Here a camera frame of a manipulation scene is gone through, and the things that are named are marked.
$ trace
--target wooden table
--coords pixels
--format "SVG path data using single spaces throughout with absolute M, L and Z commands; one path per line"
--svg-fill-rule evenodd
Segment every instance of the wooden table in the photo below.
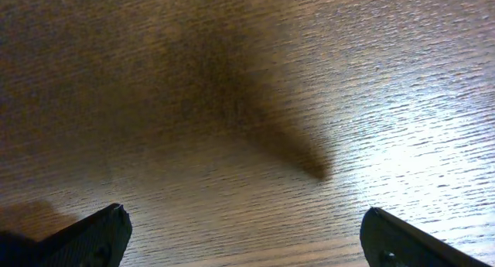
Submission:
M 495 0 L 2 0 L 0 26 L 1 229 L 118 202 L 122 266 L 362 266 L 377 206 L 495 264 Z

